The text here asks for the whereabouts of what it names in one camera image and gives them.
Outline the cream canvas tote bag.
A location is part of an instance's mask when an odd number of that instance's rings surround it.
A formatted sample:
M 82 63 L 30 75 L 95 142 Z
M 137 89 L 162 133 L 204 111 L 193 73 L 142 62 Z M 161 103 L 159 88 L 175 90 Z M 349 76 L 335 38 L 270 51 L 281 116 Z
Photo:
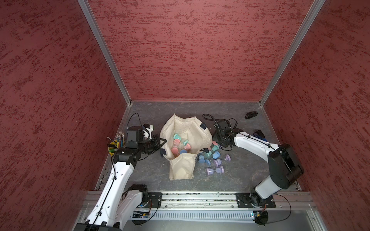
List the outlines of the cream canvas tote bag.
M 194 178 L 198 154 L 213 142 L 205 123 L 197 117 L 181 118 L 177 115 L 165 123 L 160 138 L 167 141 L 161 151 L 169 161 L 169 179 L 172 181 Z

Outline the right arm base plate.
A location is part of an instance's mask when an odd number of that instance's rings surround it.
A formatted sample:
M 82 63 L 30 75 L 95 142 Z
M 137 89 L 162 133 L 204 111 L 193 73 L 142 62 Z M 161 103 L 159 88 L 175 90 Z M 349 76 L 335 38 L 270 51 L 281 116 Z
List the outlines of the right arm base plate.
M 276 208 L 273 195 L 263 199 L 257 193 L 235 193 L 238 208 Z

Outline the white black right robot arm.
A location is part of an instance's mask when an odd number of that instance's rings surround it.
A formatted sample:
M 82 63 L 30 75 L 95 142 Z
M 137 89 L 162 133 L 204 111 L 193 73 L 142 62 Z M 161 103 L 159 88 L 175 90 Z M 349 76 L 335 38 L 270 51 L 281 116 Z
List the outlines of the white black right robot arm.
M 214 122 L 214 140 L 222 148 L 245 149 L 268 163 L 269 176 L 251 189 L 247 204 L 254 208 L 267 205 L 272 195 L 288 189 L 303 174 L 304 168 L 294 149 L 288 144 L 274 144 L 254 137 L 227 119 L 216 119 L 210 114 L 203 114 L 203 119 Z

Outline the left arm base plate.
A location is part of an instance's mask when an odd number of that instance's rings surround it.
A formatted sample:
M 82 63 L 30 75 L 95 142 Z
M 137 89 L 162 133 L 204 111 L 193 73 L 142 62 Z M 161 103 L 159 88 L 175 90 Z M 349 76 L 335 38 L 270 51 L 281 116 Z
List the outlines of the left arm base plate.
M 160 192 L 149 192 L 147 199 L 143 201 L 137 208 L 160 208 L 162 202 L 163 193 Z

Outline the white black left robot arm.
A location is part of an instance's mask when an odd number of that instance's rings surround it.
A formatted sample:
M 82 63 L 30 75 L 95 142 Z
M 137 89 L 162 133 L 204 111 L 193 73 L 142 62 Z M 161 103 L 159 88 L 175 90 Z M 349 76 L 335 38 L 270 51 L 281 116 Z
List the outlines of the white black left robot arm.
M 77 223 L 75 231 L 121 231 L 135 209 L 147 202 L 147 187 L 132 185 L 124 193 L 126 184 L 142 155 L 151 155 L 167 143 L 158 135 L 146 140 L 127 140 L 111 158 L 112 170 L 94 209 L 84 223 Z

